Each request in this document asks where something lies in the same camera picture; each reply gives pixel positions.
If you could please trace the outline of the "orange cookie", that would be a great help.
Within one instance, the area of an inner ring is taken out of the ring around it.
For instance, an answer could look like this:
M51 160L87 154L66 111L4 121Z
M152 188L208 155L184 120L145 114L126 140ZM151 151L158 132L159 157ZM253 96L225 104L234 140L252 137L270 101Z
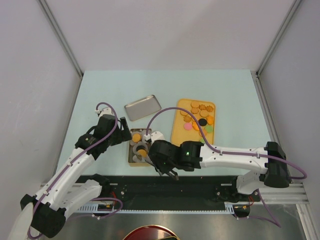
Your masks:
M137 151L142 157L146 157L147 156L147 152L144 149L140 149Z
M141 137L141 135L140 135L139 133L134 133L134 134L132 135L132 141L133 141L134 143L140 142L141 139L142 139L142 137Z

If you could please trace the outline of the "metal tongs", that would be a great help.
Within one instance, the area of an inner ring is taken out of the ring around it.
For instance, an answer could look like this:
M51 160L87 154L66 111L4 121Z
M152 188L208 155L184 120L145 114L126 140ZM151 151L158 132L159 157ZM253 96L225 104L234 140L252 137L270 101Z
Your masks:
M139 161L142 163L147 163L153 166L160 176L167 175L175 181L179 180L178 173L173 170L173 165L163 161L152 161L152 159L148 155L142 156L140 154L137 154L136 158L139 159Z

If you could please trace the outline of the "silver tin lid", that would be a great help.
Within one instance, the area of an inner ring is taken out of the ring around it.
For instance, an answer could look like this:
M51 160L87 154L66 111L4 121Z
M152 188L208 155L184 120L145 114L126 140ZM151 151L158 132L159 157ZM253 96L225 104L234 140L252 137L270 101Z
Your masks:
M162 107L155 95L149 95L126 104L124 109L130 121L134 122L160 111Z

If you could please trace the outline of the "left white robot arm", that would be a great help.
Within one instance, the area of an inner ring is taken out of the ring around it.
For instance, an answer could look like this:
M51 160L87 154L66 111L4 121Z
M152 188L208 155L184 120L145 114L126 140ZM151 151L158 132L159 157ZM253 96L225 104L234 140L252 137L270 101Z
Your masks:
M97 125L78 139L70 157L52 179L35 195L26 194L21 199L22 212L8 239L32 239L31 229L37 230L41 236L53 238L62 230L67 219L84 204L97 198L107 199L112 190L110 181L102 175L90 176L77 190L71 191L71 187L108 147L129 140L131 132L125 117L101 115Z

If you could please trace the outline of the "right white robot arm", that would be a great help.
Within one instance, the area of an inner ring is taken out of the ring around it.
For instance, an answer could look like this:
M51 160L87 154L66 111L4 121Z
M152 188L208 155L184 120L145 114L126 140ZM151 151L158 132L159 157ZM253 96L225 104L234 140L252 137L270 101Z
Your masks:
M265 147L245 149L206 145L200 141L185 141L176 146L166 140L156 140L148 151L147 161L160 175L175 180L178 179L175 169L186 172L213 167L246 170L230 188L231 196L237 201L262 186L283 189L290 185L286 155L273 141Z

